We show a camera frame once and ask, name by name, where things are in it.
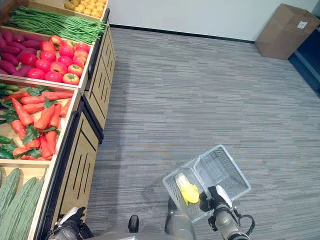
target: cucumber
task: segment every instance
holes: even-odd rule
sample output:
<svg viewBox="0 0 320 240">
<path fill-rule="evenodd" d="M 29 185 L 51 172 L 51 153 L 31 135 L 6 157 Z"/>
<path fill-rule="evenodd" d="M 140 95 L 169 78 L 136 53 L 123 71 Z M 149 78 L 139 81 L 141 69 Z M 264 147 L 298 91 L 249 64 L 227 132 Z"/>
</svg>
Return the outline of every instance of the cucumber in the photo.
<svg viewBox="0 0 320 240">
<path fill-rule="evenodd" d="M 0 159 L 14 159 L 14 156 L 10 152 L 0 150 Z"/>
<path fill-rule="evenodd" d="M 13 233 L 16 231 L 16 227 L 20 218 L 22 217 L 21 212 L 26 206 L 26 201 L 31 192 L 31 189 L 36 183 L 36 178 L 32 177 L 29 179 L 19 190 L 17 195 L 14 197 L 9 207 L 5 211 L 5 214 L 0 221 L 0 239 L 1 240 L 13 240 Z"/>
<path fill-rule="evenodd" d="M 10 174 L 4 180 L 3 185 L 0 188 L 0 222 L 5 214 L 9 204 L 14 198 L 20 177 L 19 168 L 13 169 Z"/>
<path fill-rule="evenodd" d="M 0 89 L 6 88 L 7 84 L 0 82 Z"/>
<path fill-rule="evenodd" d="M 9 89 L 0 89 L 0 97 L 6 97 L 11 94 L 14 94 L 14 92 Z"/>
<path fill-rule="evenodd" d="M 9 144 L 11 143 L 11 140 L 5 136 L 0 135 L 0 144 Z"/>
<path fill-rule="evenodd" d="M 20 88 L 18 86 L 16 86 L 16 85 L 7 85 L 5 87 L 5 89 L 8 89 L 8 90 L 16 92 L 16 91 L 19 91 Z"/>
<path fill-rule="evenodd" d="M 27 240 L 43 184 L 44 179 L 42 178 L 36 185 L 33 186 L 26 200 L 24 209 L 21 212 L 21 217 L 16 226 L 16 231 L 14 231 L 12 235 L 12 239 Z"/>
</svg>

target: white wall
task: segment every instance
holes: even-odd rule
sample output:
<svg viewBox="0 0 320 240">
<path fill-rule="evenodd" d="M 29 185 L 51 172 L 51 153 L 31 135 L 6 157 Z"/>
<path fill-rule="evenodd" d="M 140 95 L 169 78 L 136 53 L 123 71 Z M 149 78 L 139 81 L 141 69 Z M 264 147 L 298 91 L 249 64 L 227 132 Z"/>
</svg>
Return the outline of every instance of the white wall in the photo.
<svg viewBox="0 0 320 240">
<path fill-rule="evenodd" d="M 255 41 L 280 3 L 318 0 L 109 0 L 110 23 Z"/>
</svg>

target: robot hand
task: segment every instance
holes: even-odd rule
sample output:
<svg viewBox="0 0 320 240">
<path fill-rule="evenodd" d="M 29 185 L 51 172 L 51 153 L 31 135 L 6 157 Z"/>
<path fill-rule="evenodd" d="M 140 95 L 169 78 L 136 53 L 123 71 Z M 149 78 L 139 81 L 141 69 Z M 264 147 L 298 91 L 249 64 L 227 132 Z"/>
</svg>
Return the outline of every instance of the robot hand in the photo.
<svg viewBox="0 0 320 240">
<path fill-rule="evenodd" d="M 208 190 L 211 198 L 207 197 L 208 193 L 202 192 L 199 197 L 200 209 L 204 212 L 214 210 L 213 216 L 208 219 L 212 229 L 215 232 L 220 231 L 224 240 L 250 240 L 249 234 L 256 225 L 254 218 L 251 215 L 241 215 L 236 208 L 232 208 L 232 201 L 221 186 L 211 186 Z M 246 233 L 241 230 L 241 218 L 252 220 Z"/>
</svg>

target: baseboard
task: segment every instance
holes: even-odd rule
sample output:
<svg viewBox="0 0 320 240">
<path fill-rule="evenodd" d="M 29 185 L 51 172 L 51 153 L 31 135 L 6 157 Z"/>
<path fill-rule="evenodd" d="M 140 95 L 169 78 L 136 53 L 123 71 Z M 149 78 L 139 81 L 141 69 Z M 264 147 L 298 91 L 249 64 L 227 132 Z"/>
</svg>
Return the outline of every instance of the baseboard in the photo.
<svg viewBox="0 0 320 240">
<path fill-rule="evenodd" d="M 155 32 L 155 33 L 162 33 L 162 34 L 174 34 L 174 35 L 182 35 L 182 36 L 198 37 L 198 38 L 206 38 L 206 39 L 219 39 L 219 40 L 248 43 L 248 44 L 255 43 L 255 41 L 249 41 L 249 40 L 243 40 L 243 39 L 237 39 L 237 38 L 202 35 L 202 34 L 187 33 L 187 32 L 180 32 L 180 31 L 168 31 L 168 30 L 160 30 L 160 29 L 154 29 L 154 28 L 138 27 L 138 26 L 110 24 L 110 27 L 119 28 L 119 29 L 132 29 L 132 30 L 140 30 L 140 31 L 147 31 L 147 32 Z"/>
</svg>

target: tomato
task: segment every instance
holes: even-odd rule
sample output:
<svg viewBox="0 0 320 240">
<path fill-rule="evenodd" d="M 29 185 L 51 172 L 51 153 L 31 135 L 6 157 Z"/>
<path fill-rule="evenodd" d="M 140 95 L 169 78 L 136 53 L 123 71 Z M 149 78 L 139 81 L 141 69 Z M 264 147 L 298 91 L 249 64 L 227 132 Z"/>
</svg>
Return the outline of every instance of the tomato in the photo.
<svg viewBox="0 0 320 240">
<path fill-rule="evenodd" d="M 62 62 L 56 61 L 51 63 L 50 71 L 65 75 L 67 73 L 67 67 Z"/>
<path fill-rule="evenodd" d="M 48 60 L 50 63 L 53 63 L 57 60 L 56 53 L 53 51 L 42 51 L 40 58 Z"/>
<path fill-rule="evenodd" d="M 72 85 L 78 85 L 80 81 L 79 77 L 72 73 L 67 73 L 63 75 L 62 80 L 65 84 L 72 84 Z"/>
<path fill-rule="evenodd" d="M 81 78 L 82 72 L 83 72 L 83 69 L 75 64 L 72 64 L 68 67 L 68 73 L 75 74 L 79 78 Z"/>
<path fill-rule="evenodd" d="M 85 64 L 86 64 L 87 59 L 84 58 L 83 56 L 75 56 L 72 59 L 72 63 L 75 65 L 78 65 L 81 68 L 84 68 Z"/>
<path fill-rule="evenodd" d="M 63 45 L 59 49 L 59 54 L 60 56 L 67 56 L 72 59 L 74 57 L 74 50 L 71 46 Z"/>
<path fill-rule="evenodd" d="M 40 42 L 41 51 L 56 52 L 55 46 L 49 41 Z"/>
<path fill-rule="evenodd" d="M 68 56 L 61 56 L 58 58 L 58 62 L 63 63 L 66 67 L 72 64 L 72 59 Z"/>
<path fill-rule="evenodd" d="M 20 56 L 20 61 L 23 65 L 29 65 L 32 67 L 35 67 L 37 59 L 37 56 L 30 52 L 26 52 Z"/>
<path fill-rule="evenodd" d="M 56 71 L 47 72 L 44 79 L 51 82 L 63 83 L 62 75 Z"/>
<path fill-rule="evenodd" d="M 62 39 L 57 35 L 52 35 L 49 38 L 49 42 L 54 45 L 55 50 L 59 51 L 60 47 L 62 46 Z"/>
<path fill-rule="evenodd" d="M 38 59 L 37 61 L 35 61 L 35 67 L 37 69 L 41 69 L 45 73 L 50 71 L 50 65 L 50 62 L 46 59 Z"/>
<path fill-rule="evenodd" d="M 62 41 L 62 45 L 63 45 L 63 46 L 69 46 L 69 47 L 72 48 L 72 51 L 75 51 L 77 44 L 76 44 L 74 41 L 64 40 L 64 41 Z"/>
<path fill-rule="evenodd" d="M 85 50 L 87 53 L 90 51 L 90 46 L 84 42 L 79 42 L 76 44 L 77 50 Z"/>
<path fill-rule="evenodd" d="M 77 49 L 74 51 L 74 56 L 75 57 L 80 56 L 80 57 L 84 57 L 85 59 L 87 59 L 88 53 L 83 49 Z"/>
<path fill-rule="evenodd" d="M 45 72 L 38 68 L 31 68 L 26 76 L 31 79 L 45 79 Z"/>
</svg>

